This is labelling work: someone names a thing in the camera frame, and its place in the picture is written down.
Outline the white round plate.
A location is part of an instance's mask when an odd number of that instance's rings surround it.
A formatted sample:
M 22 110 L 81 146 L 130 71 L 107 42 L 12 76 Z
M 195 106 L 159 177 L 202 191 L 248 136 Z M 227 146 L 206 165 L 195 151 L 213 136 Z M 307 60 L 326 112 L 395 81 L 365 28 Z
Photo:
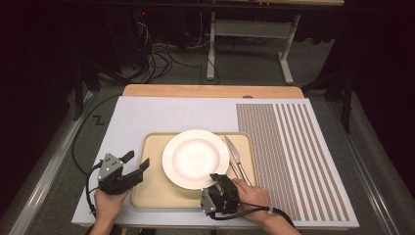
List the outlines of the white round plate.
M 169 140 L 161 159 L 163 171 L 171 182 L 184 189 L 199 190 L 213 184 L 212 173 L 226 173 L 230 156 L 219 136 L 194 129 Z

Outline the white table cover board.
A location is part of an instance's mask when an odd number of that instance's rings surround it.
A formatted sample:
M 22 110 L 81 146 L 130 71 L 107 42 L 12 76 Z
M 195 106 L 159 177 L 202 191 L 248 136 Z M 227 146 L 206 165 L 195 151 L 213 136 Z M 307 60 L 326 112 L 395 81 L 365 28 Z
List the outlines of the white table cover board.
M 145 137 L 151 133 L 181 133 L 194 129 L 212 133 L 242 132 L 238 125 L 236 111 L 238 104 L 275 104 L 302 101 L 308 100 L 121 96 L 117 100 L 96 161 L 101 163 L 107 153 L 122 157 L 127 152 L 133 151 L 134 159 L 124 167 L 125 171 L 130 172 L 145 161 L 142 158 L 143 143 Z M 116 221 L 123 227 L 253 228 L 252 223 L 241 217 L 227 219 L 223 214 L 218 214 L 215 218 L 210 218 L 202 212 L 200 205 L 192 209 L 139 209 L 132 204 L 132 193 L 128 196 Z M 330 223 L 327 226 L 322 224 L 307 226 L 303 222 L 294 220 L 293 222 L 296 227 L 301 229 L 349 229 L 359 225 L 355 213 L 354 221 L 348 222 L 344 226 L 335 223 Z

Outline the aluminium floor rail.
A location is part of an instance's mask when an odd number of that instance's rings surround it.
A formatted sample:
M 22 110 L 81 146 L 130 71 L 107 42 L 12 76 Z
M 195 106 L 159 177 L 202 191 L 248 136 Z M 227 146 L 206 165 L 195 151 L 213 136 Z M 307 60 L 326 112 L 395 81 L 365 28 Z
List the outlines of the aluminium floor rail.
M 71 223 L 83 188 L 83 177 L 70 159 L 70 147 L 85 121 L 74 119 L 70 108 L 17 198 L 0 222 L 0 235 L 70 235 Z
M 347 147 L 351 152 L 351 158 L 353 161 L 353 166 L 356 170 L 356 174 L 364 188 L 365 194 L 370 202 L 374 213 L 380 222 L 380 226 L 385 235 L 400 235 L 399 231 L 391 217 L 391 214 L 387 208 L 385 200 L 376 186 L 370 172 L 364 163 L 358 149 L 352 140 L 352 137 L 349 133 L 346 132 L 346 128 L 342 123 L 342 115 L 338 110 L 335 103 L 329 102 L 327 104 L 328 109 L 330 110 L 331 115 L 334 117 L 338 128 L 342 136 L 344 137 Z

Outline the silver table knife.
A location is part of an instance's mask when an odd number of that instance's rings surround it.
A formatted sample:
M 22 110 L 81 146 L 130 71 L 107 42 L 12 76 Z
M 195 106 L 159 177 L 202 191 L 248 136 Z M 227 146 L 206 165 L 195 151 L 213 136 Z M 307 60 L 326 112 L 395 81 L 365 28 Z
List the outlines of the silver table knife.
M 236 164 L 237 164 L 237 167 L 238 167 L 238 169 L 239 169 L 239 171 L 240 171 L 240 174 L 241 174 L 241 177 L 250 185 L 250 186 L 252 186 L 252 183 L 250 182 L 250 180 L 249 180 L 249 178 L 248 178 L 248 176 L 247 176 L 247 174 L 246 174 L 246 172 L 245 172 L 245 170 L 244 170 L 244 168 L 243 168 L 243 166 L 242 166 L 242 163 L 241 163 L 241 157 L 240 157 L 240 153 L 239 153 L 239 151 L 237 150 L 237 148 L 235 147 L 235 145 L 233 144 L 233 142 L 227 137 L 227 136 L 225 136 L 224 137 L 224 139 L 225 139 L 225 142 L 227 143 L 227 145 L 228 145 L 228 147 L 229 147 L 229 150 L 230 150 L 230 152 L 231 152 L 231 154 L 232 154 L 232 156 L 233 156 L 233 158 L 234 158 L 234 161 L 236 162 Z

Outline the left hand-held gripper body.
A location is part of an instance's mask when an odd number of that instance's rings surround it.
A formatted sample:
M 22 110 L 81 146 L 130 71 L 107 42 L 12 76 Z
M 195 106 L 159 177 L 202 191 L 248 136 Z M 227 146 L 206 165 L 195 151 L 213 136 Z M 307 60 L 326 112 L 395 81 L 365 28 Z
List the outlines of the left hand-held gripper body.
M 107 153 L 102 160 L 98 173 L 99 188 L 109 195 L 119 195 L 143 181 L 143 173 L 138 169 L 123 175 L 125 164 L 120 158 Z

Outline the black metal stand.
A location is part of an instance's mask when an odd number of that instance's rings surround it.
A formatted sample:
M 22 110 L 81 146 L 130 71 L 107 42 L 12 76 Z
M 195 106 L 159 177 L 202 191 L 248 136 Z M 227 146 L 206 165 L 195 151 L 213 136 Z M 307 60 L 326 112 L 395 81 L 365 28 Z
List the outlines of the black metal stand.
M 342 102 L 341 124 L 347 134 L 350 134 L 349 116 L 351 112 L 351 94 L 353 73 L 336 71 L 329 75 L 320 76 L 313 82 L 303 86 L 300 90 L 306 93 L 310 90 L 325 89 L 324 99 L 329 102 Z
M 97 67 L 92 62 L 79 63 L 74 69 L 74 120 L 78 120 L 83 112 L 83 84 L 86 84 L 89 91 L 101 89 Z

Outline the person's left hand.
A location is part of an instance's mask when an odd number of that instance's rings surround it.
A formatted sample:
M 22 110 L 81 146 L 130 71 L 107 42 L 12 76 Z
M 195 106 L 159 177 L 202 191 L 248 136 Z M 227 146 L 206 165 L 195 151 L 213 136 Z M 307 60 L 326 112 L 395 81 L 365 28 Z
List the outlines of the person's left hand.
M 119 195 L 109 195 L 98 189 L 94 194 L 96 204 L 96 222 L 99 227 L 112 226 L 120 214 L 129 190 Z

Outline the brown striped woven placemat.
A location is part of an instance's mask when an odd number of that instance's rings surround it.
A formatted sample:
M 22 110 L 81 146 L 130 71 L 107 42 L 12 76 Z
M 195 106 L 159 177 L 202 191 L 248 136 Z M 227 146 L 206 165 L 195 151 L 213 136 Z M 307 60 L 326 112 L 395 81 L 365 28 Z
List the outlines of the brown striped woven placemat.
M 354 221 L 345 187 L 308 101 L 238 104 L 254 150 L 257 184 L 274 207 L 307 226 Z

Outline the silver fork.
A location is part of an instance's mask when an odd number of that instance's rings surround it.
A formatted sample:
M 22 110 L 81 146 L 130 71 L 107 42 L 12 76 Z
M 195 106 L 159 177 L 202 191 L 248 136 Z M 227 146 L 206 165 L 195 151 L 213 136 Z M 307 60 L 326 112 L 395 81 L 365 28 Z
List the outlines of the silver fork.
M 244 180 L 241 172 L 237 169 L 237 167 L 234 165 L 232 161 L 229 161 L 230 166 L 232 167 L 234 174 L 237 178 Z

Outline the beige plastic tray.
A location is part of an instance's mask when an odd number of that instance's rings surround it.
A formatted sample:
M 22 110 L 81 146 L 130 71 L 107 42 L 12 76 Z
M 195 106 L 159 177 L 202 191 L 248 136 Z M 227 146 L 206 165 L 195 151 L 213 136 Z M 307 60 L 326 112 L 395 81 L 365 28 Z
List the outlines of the beige plastic tray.
M 134 187 L 132 204 L 139 209 L 192 209 L 200 204 L 202 189 L 189 190 L 181 188 L 171 182 L 162 168 L 162 153 L 169 140 L 179 133 L 155 132 L 145 137 L 142 158 L 150 160 L 150 166 L 144 172 L 142 183 Z M 255 159 L 252 141 L 244 132 L 214 132 L 226 145 L 224 137 L 227 136 L 240 153 L 242 166 L 252 183 L 256 185 Z M 237 166 L 229 152 L 230 161 Z M 225 175 L 236 178 L 229 165 Z

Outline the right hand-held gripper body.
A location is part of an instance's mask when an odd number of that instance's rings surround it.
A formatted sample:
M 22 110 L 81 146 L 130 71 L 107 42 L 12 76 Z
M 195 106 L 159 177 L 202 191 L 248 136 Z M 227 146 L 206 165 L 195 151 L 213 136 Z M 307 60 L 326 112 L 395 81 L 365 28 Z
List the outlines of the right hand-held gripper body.
M 215 216 L 217 212 L 232 214 L 237 211 L 240 203 L 239 192 L 232 180 L 225 175 L 222 185 L 213 181 L 213 184 L 202 190 L 200 208 L 208 216 Z

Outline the white metal desk frame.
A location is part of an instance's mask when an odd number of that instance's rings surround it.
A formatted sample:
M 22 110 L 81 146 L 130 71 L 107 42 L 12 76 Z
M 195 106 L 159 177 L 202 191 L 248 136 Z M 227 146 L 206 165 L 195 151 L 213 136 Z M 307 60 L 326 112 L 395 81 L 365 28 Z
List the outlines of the white metal desk frame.
M 294 37 L 300 22 L 300 15 L 294 15 L 290 22 L 286 23 L 259 23 L 237 20 L 218 20 L 216 13 L 210 17 L 209 48 L 207 53 L 207 80 L 215 79 L 215 37 L 235 36 L 284 39 L 285 47 L 277 53 L 277 59 L 282 70 L 285 83 L 293 85 L 294 80 L 287 61 Z

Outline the light wooden table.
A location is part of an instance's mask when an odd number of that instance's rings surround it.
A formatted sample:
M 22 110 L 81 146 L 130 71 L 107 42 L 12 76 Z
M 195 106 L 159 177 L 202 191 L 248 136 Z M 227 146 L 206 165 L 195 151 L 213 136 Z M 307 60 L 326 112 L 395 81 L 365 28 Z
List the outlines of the light wooden table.
M 303 98 L 303 93 L 298 87 L 245 85 L 129 84 L 124 88 L 122 95 L 128 97 Z

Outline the person's right hand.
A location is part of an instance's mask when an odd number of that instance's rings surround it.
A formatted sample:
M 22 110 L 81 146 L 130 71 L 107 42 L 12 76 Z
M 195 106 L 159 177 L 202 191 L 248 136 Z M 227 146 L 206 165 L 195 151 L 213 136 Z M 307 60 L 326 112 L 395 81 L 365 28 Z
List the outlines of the person's right hand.
M 257 207 L 270 207 L 270 199 L 265 188 L 250 186 L 246 181 L 238 178 L 233 179 L 238 189 L 241 205 L 238 212 L 247 212 Z M 269 217 L 266 211 L 255 211 L 244 215 L 244 219 L 263 227 L 265 220 Z

